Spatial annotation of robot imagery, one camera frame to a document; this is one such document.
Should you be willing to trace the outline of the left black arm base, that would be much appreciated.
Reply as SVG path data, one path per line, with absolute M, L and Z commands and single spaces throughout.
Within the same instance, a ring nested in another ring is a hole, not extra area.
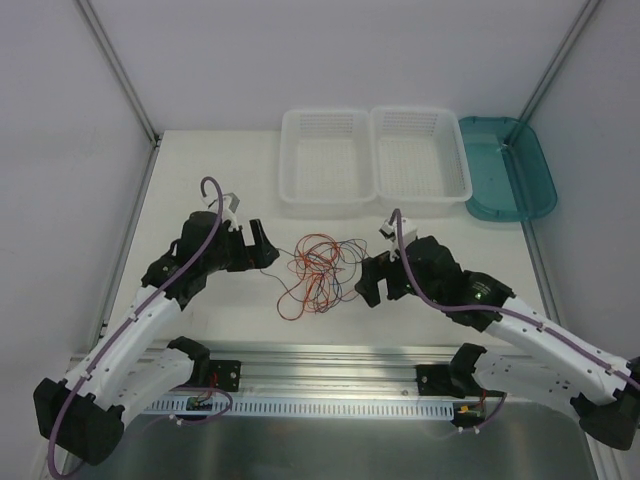
M 214 360 L 208 363 L 208 371 L 197 383 L 198 388 L 215 388 L 226 392 L 238 392 L 242 374 L 239 360 Z

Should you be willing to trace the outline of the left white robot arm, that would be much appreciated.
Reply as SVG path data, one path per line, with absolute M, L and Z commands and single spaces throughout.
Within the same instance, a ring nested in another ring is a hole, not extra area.
M 147 367 L 135 364 L 159 331 L 179 319 L 217 272 L 271 266 L 279 256 L 258 219 L 249 222 L 252 244 L 231 216 L 196 211 L 169 250 L 152 262 L 117 327 L 64 378 L 43 379 L 33 398 L 48 453 L 62 448 L 96 466 L 120 443 L 125 430 L 154 401 L 175 387 L 204 388 L 209 351 L 184 336 L 169 342 Z

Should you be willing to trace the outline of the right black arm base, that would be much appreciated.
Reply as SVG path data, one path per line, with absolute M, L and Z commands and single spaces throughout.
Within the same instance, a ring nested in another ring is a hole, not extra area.
M 421 397 L 447 396 L 458 399 L 481 397 L 483 390 L 478 386 L 455 384 L 445 364 L 422 364 L 415 366 L 416 385 Z

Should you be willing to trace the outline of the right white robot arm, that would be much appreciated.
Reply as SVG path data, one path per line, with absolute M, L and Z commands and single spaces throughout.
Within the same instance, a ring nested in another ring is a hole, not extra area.
M 600 443 L 627 451 L 639 429 L 639 362 L 596 347 L 536 312 L 488 274 L 463 269 L 432 237 L 362 263 L 356 291 L 369 307 L 414 295 L 454 323 L 507 342 L 539 361 L 518 364 L 465 343 L 448 366 L 457 396 L 476 389 L 523 397 L 578 422 Z

